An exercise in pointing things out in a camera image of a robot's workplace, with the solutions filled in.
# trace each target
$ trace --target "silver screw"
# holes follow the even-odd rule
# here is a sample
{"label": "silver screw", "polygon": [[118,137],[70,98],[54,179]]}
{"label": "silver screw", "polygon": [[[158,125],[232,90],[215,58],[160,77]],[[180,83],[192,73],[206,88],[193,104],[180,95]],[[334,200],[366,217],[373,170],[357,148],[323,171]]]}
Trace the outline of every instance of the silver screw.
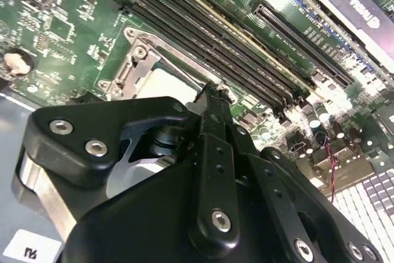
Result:
{"label": "silver screw", "polygon": [[71,123],[62,119],[53,120],[49,124],[49,128],[55,134],[63,136],[71,134],[71,132],[74,130],[74,127]]}
{"label": "silver screw", "polygon": [[217,117],[216,114],[211,114],[212,120],[214,120],[216,123],[220,122],[219,117]]}
{"label": "silver screw", "polygon": [[281,159],[281,155],[277,151],[272,151],[273,157],[275,157],[277,160]]}
{"label": "silver screw", "polygon": [[212,213],[212,223],[221,232],[229,232],[231,229],[230,218],[222,211]]}
{"label": "silver screw", "polygon": [[307,262],[313,261],[313,253],[309,245],[307,245],[302,240],[295,240],[294,245],[297,252],[301,255],[302,259],[304,259]]}
{"label": "silver screw", "polygon": [[113,94],[114,96],[119,97],[120,95],[122,95],[122,90],[119,89],[119,88],[113,89],[113,90],[112,90],[112,94]]}
{"label": "silver screw", "polygon": [[242,126],[238,126],[237,128],[238,132],[241,133],[241,135],[246,135],[246,130]]}
{"label": "silver screw", "polygon": [[369,246],[363,245],[364,251],[368,254],[369,257],[372,258],[373,261],[377,261],[376,254],[373,250],[370,249]]}
{"label": "silver screw", "polygon": [[179,103],[174,104],[174,109],[178,112],[183,112],[183,107]]}
{"label": "silver screw", "polygon": [[137,46],[134,49],[133,56],[137,59],[143,59],[147,55],[147,51],[142,46]]}
{"label": "silver screw", "polygon": [[108,152],[107,146],[99,140],[90,140],[85,144],[85,150],[88,154],[103,157]]}
{"label": "silver screw", "polygon": [[353,243],[350,242],[347,245],[348,245],[348,247],[350,249],[350,252],[352,253],[352,255],[356,259],[358,259],[360,261],[362,261],[364,259],[363,254],[361,253],[361,251]]}

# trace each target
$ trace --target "pcie slot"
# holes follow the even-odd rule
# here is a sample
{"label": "pcie slot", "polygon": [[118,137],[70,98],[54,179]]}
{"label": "pcie slot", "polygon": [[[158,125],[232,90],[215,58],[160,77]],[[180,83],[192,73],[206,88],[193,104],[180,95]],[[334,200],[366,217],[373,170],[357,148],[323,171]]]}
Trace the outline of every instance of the pcie slot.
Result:
{"label": "pcie slot", "polygon": [[248,65],[243,63],[239,57],[234,55],[232,52],[228,52],[225,49],[224,44],[220,44],[216,40],[212,39],[204,32],[204,28],[199,27],[199,24],[193,23],[191,20],[185,19],[182,15],[178,14],[175,10],[172,10],[169,6],[160,3],[159,0],[140,0],[145,5],[148,5],[151,9],[157,12],[166,20],[170,20],[175,26],[182,28],[185,35],[197,40],[205,48],[212,49],[215,51],[215,55],[218,56],[220,60],[226,61],[228,64],[237,66],[240,73],[254,77],[254,79],[261,84],[264,89],[272,97],[280,100],[280,98],[291,100],[289,94],[281,91],[277,88],[269,79],[261,77],[260,73],[255,72]]}
{"label": "pcie slot", "polygon": [[345,88],[354,83],[354,79],[338,65],[337,62],[306,38],[302,32],[277,13],[277,11],[272,9],[267,3],[262,2],[258,5],[254,11],[254,15],[272,30],[293,43],[299,51],[312,61],[315,67],[328,75],[339,86]]}
{"label": "pcie slot", "polygon": [[288,80],[287,77],[283,76],[282,73],[275,71],[271,66],[267,65],[256,53],[246,48],[240,41],[231,38],[225,30],[220,29],[220,25],[215,24],[210,20],[209,16],[205,12],[198,10],[188,0],[169,0],[178,9],[187,13],[190,18],[195,22],[203,24],[211,34],[214,34],[216,38],[224,40],[230,47],[234,48],[238,52],[238,57],[246,62],[248,65],[254,68],[261,68],[264,73],[269,76],[270,79],[274,80],[275,83],[286,89],[288,92],[294,92],[298,87]]}
{"label": "pcie slot", "polygon": [[225,79],[233,81],[239,87],[243,88],[248,93],[256,97],[265,105],[273,108],[274,106],[281,105],[281,102],[267,95],[265,89],[261,88],[259,84],[251,78],[240,76],[236,69],[231,68],[231,65],[226,65],[222,61],[215,59],[210,53],[205,52],[197,42],[189,39],[182,32],[175,27],[171,27],[165,20],[161,19],[155,12],[143,5],[137,5],[133,9],[133,13],[142,17],[144,22],[147,22],[153,28],[165,33],[166,36],[183,50],[187,51],[198,60],[203,60],[210,69],[218,70]]}

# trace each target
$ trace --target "white label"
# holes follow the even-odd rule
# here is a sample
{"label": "white label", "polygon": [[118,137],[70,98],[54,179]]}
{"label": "white label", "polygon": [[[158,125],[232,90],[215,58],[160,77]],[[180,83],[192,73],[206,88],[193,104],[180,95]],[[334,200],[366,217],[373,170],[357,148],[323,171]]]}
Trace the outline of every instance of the white label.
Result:
{"label": "white label", "polygon": [[27,263],[54,263],[61,245],[60,241],[20,229],[3,255]]}

